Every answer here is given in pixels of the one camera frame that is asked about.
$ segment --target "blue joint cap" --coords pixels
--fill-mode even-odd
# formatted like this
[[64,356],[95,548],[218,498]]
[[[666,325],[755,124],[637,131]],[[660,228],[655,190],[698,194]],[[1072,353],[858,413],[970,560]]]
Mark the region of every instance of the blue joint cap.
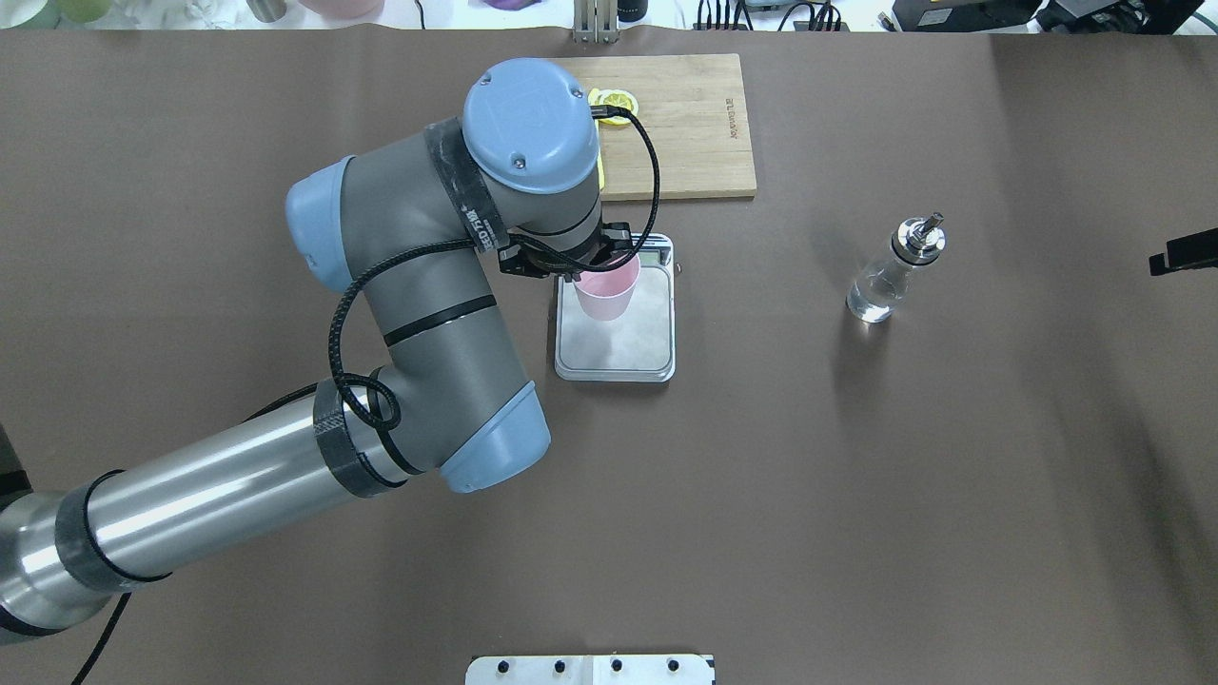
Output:
[[533,57],[482,74],[465,98],[462,129],[482,171],[537,195],[579,185],[600,151],[583,87],[563,67]]
[[342,174],[354,155],[297,180],[287,191],[284,212],[292,241],[308,269],[323,285],[342,293],[351,285],[347,252],[342,249]]
[[440,467],[453,492],[482,490],[537,463],[549,447],[549,428],[529,382]]

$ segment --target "lemon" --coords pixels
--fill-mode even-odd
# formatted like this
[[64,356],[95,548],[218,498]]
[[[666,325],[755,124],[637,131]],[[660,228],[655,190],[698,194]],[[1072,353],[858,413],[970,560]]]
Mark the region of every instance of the lemon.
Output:
[[[588,93],[590,105],[613,105],[614,107],[622,107],[630,110],[636,117],[638,116],[638,100],[635,99],[626,90],[618,90],[614,88],[607,88],[604,90],[593,89]],[[609,117],[608,119],[600,119],[604,123],[613,126],[626,126],[630,119],[626,117]]]

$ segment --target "brown table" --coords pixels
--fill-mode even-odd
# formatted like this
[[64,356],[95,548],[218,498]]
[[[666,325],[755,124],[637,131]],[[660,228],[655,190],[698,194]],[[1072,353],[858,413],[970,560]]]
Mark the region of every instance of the brown table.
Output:
[[[495,274],[548,456],[188,567],[90,683],[462,683],[474,655],[613,650],[714,653],[737,684],[1213,683],[1218,272],[1146,269],[1218,221],[1213,39],[6,32],[0,419],[35,486],[325,374],[296,179],[451,116],[502,59],[730,51],[760,191],[663,207],[670,384],[560,380],[552,284]],[[932,210],[948,254],[867,329],[855,269]],[[381,363],[363,310],[348,329],[348,366]],[[102,623],[6,648],[0,680],[66,683]]]

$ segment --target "wooden cutting board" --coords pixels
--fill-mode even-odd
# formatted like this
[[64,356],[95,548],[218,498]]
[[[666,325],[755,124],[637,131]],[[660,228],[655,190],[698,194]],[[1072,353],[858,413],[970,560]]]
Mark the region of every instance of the wooden cutting board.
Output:
[[[660,160],[660,196],[752,197],[758,182],[739,55],[554,60],[585,90],[638,99],[638,119]],[[652,196],[652,165],[632,126],[600,126],[602,200]]]

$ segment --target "pink cup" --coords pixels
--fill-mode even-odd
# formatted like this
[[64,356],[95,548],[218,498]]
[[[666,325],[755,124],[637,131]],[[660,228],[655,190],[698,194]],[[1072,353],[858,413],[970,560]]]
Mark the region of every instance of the pink cup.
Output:
[[301,0],[309,10],[328,20],[353,20],[379,10],[385,0]]
[[586,271],[575,282],[575,296],[583,313],[597,321],[613,321],[630,306],[638,283],[638,255],[625,264],[603,273]]

